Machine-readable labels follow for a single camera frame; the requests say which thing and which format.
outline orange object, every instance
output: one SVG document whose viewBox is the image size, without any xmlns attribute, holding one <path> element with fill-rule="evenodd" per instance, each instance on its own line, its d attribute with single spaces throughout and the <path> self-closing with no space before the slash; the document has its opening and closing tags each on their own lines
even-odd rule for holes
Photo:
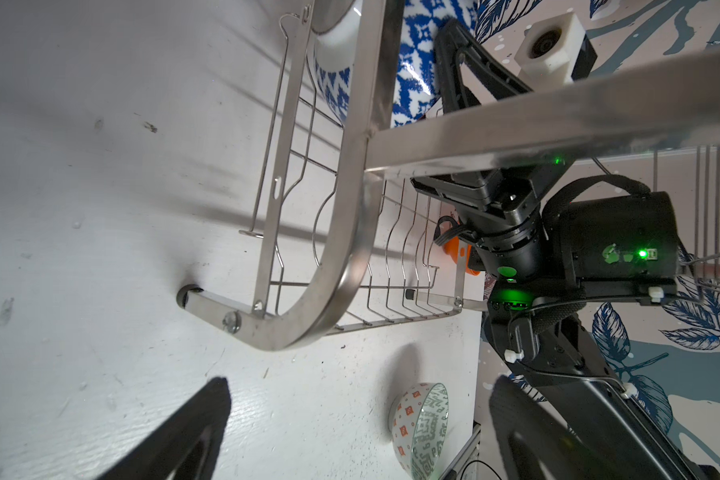
<svg viewBox="0 0 720 480">
<path fill-rule="evenodd" d="M 446 254 L 448 254 L 448 255 L 451 256 L 451 258 L 453 259 L 454 262 L 457 262 L 457 261 L 458 261 L 457 258 L 458 258 L 458 254 L 459 254 L 459 251 L 458 251 L 458 237 L 453 238 L 453 239 L 450 240 L 447 244 L 443 245 L 443 250 L 445 251 Z M 469 261 L 469 255 L 470 255 L 471 252 L 472 252 L 472 245 L 470 245 L 470 246 L 467 247 L 467 252 L 466 252 L 466 254 L 467 254 L 467 261 Z M 475 275 L 475 276 L 477 276 L 477 275 L 480 275 L 482 272 L 476 272 L 476 271 L 472 270 L 471 268 L 467 267 L 467 273 L 470 274 L 470 275 Z"/>
</svg>

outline orange patterned bowl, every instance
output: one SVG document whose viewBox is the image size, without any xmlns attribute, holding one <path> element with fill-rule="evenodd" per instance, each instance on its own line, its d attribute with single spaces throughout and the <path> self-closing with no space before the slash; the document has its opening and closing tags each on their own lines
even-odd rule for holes
<svg viewBox="0 0 720 480">
<path fill-rule="evenodd" d="M 427 480 L 448 429 L 448 390 L 442 383 L 417 383 L 392 404 L 389 431 L 400 466 L 413 480 Z"/>
</svg>

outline blue and white plate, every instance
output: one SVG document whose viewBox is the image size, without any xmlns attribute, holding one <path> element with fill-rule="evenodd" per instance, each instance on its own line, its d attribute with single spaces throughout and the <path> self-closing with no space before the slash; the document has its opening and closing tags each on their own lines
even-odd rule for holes
<svg viewBox="0 0 720 480">
<path fill-rule="evenodd" d="M 474 33 L 475 4 L 472 0 L 405 1 L 398 77 L 394 82 L 393 127 L 420 118 L 438 100 L 433 38 L 451 18 L 458 19 Z M 342 123 L 349 107 L 349 84 L 361 14 L 362 0 L 357 0 L 334 28 L 316 36 L 312 50 L 315 82 L 328 107 Z"/>
</svg>

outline ceramic bowl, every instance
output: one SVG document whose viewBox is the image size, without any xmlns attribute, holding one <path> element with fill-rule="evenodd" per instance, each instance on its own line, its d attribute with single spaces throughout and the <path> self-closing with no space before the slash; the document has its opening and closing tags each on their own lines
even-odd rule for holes
<svg viewBox="0 0 720 480">
<path fill-rule="evenodd" d="M 448 390 L 442 383 L 417 383 L 392 404 L 389 430 L 398 462 L 413 480 L 427 480 L 448 429 Z"/>
<path fill-rule="evenodd" d="M 438 100 L 434 82 L 434 44 L 440 27 L 457 18 L 474 33 L 474 0 L 406 0 L 394 84 L 392 126 L 417 120 Z M 349 107 L 362 0 L 356 0 L 336 25 L 314 35 L 310 68 L 328 107 L 342 123 Z"/>
</svg>

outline white countertop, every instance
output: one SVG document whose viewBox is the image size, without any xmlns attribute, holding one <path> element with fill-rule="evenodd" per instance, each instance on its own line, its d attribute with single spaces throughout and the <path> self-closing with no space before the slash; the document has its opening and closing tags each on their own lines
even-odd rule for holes
<svg viewBox="0 0 720 480">
<path fill-rule="evenodd" d="M 260 352 L 175 303 L 252 298 L 237 231 L 293 5 L 0 2 L 0 478 L 93 478 L 212 376 L 215 478 L 403 479 L 386 409 L 419 381 L 451 397 L 440 468 L 469 438 L 477 312 Z"/>
</svg>

